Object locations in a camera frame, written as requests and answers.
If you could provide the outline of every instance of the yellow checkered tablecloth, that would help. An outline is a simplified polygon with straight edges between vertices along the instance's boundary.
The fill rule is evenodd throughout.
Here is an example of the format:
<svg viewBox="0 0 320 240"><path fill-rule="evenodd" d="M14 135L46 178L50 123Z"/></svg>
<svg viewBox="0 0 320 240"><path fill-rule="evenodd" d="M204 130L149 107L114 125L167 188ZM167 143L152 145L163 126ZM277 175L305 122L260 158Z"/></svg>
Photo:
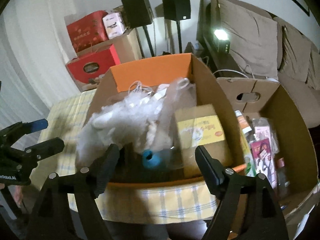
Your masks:
<svg viewBox="0 0 320 240"><path fill-rule="evenodd" d="M41 189L51 172L59 176L75 173L76 140L94 93L95 90L86 91L52 107L47 118L49 126L42 131L39 142L60 137L65 148L62 153L40 161L33 170L30 178L36 188ZM70 208L77 211L74 195L69 194L68 198ZM140 224L205 219L217 209L216 199L203 181L175 187L108 187L96 203L105 220Z"/></svg>

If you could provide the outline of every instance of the speaker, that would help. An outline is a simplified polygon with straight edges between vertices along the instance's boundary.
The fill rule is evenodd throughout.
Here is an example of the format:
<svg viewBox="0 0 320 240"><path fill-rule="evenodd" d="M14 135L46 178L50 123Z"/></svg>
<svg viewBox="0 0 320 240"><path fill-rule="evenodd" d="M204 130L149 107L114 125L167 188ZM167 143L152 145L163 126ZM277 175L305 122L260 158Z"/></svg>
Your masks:
<svg viewBox="0 0 320 240"><path fill-rule="evenodd" d="M153 22L153 13L149 0L121 0L130 28L149 25Z"/></svg>
<svg viewBox="0 0 320 240"><path fill-rule="evenodd" d="M162 0L164 18L181 21L191 18L190 0Z"/></svg>

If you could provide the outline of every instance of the curtain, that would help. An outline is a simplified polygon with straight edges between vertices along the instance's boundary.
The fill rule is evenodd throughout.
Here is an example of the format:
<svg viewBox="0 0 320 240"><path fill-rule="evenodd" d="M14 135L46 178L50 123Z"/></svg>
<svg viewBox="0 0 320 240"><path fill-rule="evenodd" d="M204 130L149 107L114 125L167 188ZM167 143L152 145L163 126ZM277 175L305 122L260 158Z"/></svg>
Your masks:
<svg viewBox="0 0 320 240"><path fill-rule="evenodd" d="M0 129L16 122L32 122L46 118L49 108L32 89L27 78L19 71L6 36L4 19L0 16ZM13 147L23 150L38 141L39 132L25 135Z"/></svg>
<svg viewBox="0 0 320 240"><path fill-rule="evenodd" d="M10 0L3 11L7 39L24 75L47 107L80 91L65 64L76 57L64 15L67 0Z"/></svg>
<svg viewBox="0 0 320 240"><path fill-rule="evenodd" d="M80 91L65 64L76 57L64 17L68 0L10 0L0 16L0 129L46 118L50 107ZM40 132L13 147L37 143Z"/></svg>

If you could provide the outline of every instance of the open cardboard box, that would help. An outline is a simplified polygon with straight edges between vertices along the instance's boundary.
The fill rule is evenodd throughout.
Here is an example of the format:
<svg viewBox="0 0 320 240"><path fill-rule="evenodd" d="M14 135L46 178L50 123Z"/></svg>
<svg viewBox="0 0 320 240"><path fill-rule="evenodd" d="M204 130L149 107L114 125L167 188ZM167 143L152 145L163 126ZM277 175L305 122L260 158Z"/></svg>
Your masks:
<svg viewBox="0 0 320 240"><path fill-rule="evenodd" d="M249 119L272 120L279 142L278 154L284 158L290 181L291 195L280 201L288 205L284 209L288 218L292 210L307 202L318 183L316 153L308 128L279 83L245 78L217 78L217 81L234 110L240 110Z"/></svg>
<svg viewBox="0 0 320 240"><path fill-rule="evenodd" d="M92 53L98 49L108 47L111 44L115 46L121 63L142 59L136 30L130 29L126 30L124 34L118 37L77 52L77 56L81 57L87 53Z"/></svg>
<svg viewBox="0 0 320 240"><path fill-rule="evenodd" d="M93 97L85 123L102 106L113 102L111 97L123 98L130 85L140 80L153 87L187 77L196 84L197 104L212 104L223 127L233 158L232 167L244 163L240 145L240 130L234 110L252 117L268 117L275 125L281 154L286 161L292 196L285 213L301 203L317 184L317 162L314 147L303 119L284 88L278 83L252 79L217 79L210 69L191 54L175 54L127 62L111 67ZM254 102L237 101L240 93L259 93ZM164 183L109 183L108 187L155 188L197 185L202 177Z"/></svg>

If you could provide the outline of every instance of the red gift box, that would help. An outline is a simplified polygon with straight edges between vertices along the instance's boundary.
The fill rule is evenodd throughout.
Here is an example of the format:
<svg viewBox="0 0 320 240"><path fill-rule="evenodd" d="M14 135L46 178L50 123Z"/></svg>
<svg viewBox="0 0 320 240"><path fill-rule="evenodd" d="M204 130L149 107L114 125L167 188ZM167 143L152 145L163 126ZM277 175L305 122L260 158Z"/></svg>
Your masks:
<svg viewBox="0 0 320 240"><path fill-rule="evenodd" d="M71 60L67 68L82 91L96 88L107 70L119 65L120 60L115 46L103 47L96 52L87 53Z"/></svg>
<svg viewBox="0 0 320 240"><path fill-rule="evenodd" d="M76 52L108 40L102 22L102 18L107 14L105 11L96 11L67 26L72 45Z"/></svg>

